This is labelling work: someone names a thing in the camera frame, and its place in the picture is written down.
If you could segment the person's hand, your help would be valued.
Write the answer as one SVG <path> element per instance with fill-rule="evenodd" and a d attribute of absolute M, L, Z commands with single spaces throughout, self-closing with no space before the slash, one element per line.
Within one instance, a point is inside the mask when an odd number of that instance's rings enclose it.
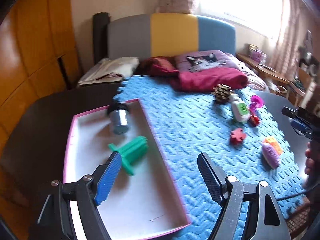
<path fill-rule="evenodd" d="M 305 151 L 305 157 L 306 157 L 306 161 L 305 161 L 305 174 L 307 175 L 307 179 L 305 181 L 304 187 L 307 188 L 309 187 L 310 184 L 310 177 L 312 176 L 312 172 L 313 172 L 313 168 L 315 165 L 315 161 L 312 157 L 312 143 L 313 141 L 310 141 L 307 144 L 307 149 Z"/>

